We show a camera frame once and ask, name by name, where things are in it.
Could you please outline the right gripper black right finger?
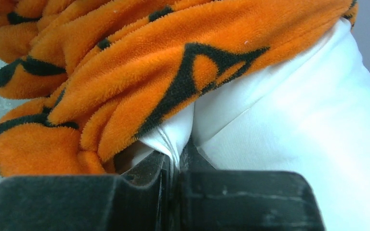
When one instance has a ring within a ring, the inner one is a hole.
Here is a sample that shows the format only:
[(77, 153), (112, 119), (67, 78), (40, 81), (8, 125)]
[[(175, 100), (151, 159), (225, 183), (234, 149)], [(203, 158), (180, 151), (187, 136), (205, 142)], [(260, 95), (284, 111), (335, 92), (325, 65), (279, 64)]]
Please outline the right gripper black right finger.
[(323, 231), (307, 180), (291, 171), (219, 170), (189, 139), (180, 155), (174, 231)]

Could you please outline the orange patterned pillowcase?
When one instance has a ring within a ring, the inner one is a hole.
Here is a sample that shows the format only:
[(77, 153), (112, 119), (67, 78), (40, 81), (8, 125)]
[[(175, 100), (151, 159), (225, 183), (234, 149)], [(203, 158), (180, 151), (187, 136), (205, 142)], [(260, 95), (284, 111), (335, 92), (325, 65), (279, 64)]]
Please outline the orange patterned pillowcase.
[(308, 49), (355, 0), (0, 0), (0, 176), (115, 173), (202, 95)]

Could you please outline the white pillow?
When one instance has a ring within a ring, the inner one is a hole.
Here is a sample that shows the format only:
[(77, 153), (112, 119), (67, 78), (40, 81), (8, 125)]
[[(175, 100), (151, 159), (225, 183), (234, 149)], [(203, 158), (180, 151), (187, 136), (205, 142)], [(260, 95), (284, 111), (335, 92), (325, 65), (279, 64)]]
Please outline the white pillow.
[(204, 94), (116, 158), (152, 151), (175, 168), (185, 144), (219, 169), (287, 170), (314, 190), (326, 229), (370, 231), (370, 72), (350, 22), (311, 48)]

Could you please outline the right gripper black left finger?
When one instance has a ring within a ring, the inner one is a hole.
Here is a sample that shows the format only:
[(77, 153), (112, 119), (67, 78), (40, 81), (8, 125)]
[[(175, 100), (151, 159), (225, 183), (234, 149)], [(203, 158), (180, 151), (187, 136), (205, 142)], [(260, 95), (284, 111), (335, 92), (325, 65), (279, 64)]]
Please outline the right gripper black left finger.
[(162, 231), (169, 158), (122, 175), (21, 176), (0, 183), (0, 231)]

